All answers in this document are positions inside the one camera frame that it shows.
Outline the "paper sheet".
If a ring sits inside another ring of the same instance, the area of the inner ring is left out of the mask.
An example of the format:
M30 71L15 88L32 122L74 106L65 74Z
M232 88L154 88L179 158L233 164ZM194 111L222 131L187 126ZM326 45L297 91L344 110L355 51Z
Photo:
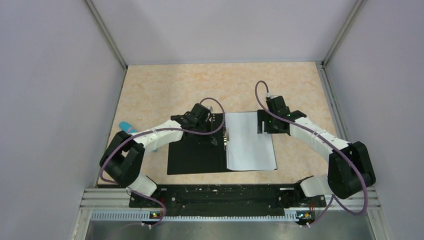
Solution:
M225 115L226 167L230 171L274 171L277 161L272 136L258 132L256 112Z

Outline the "grey black folder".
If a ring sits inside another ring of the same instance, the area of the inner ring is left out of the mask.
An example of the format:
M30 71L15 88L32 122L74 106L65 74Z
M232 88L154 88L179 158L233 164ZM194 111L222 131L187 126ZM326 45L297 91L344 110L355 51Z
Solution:
M226 114L214 114L212 127L217 128ZM168 147L168 175L206 174L235 172L227 169L227 152L223 146L223 130L225 125L214 134L217 146L199 144L193 139L172 142Z

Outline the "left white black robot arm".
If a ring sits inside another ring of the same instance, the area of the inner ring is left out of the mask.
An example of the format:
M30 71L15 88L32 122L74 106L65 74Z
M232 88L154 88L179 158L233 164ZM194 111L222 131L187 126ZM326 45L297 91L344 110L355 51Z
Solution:
M116 184L141 194L141 200L149 207L160 202L157 184L142 173L144 155L170 143L190 137L212 141L218 131L212 126L212 108L196 103L190 111L173 115L164 123L145 131L114 135L99 165Z

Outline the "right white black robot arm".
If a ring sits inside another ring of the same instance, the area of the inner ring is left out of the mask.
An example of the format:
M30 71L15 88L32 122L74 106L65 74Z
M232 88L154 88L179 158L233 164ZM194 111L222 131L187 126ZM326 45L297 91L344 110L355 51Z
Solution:
M346 199L376 183L369 152L364 143L338 138L314 124L306 114L290 111L281 95L267 95L267 109L257 111L258 133L287 134L307 144L328 163L327 174L307 177L293 192L299 206L315 196Z

